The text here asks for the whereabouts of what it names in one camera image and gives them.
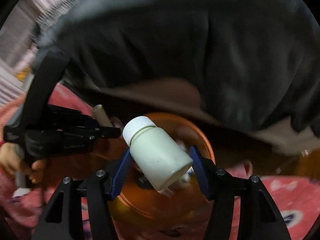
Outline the person's left hand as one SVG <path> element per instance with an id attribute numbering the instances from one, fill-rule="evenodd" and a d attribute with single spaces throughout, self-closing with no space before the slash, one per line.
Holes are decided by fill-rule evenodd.
<path id="1" fill-rule="evenodd" d="M 1 169 L 11 177 L 20 171 L 28 176 L 33 184 L 41 182 L 46 159 L 37 160 L 30 166 L 15 153 L 14 146 L 15 144 L 9 142 L 1 144 Z"/>

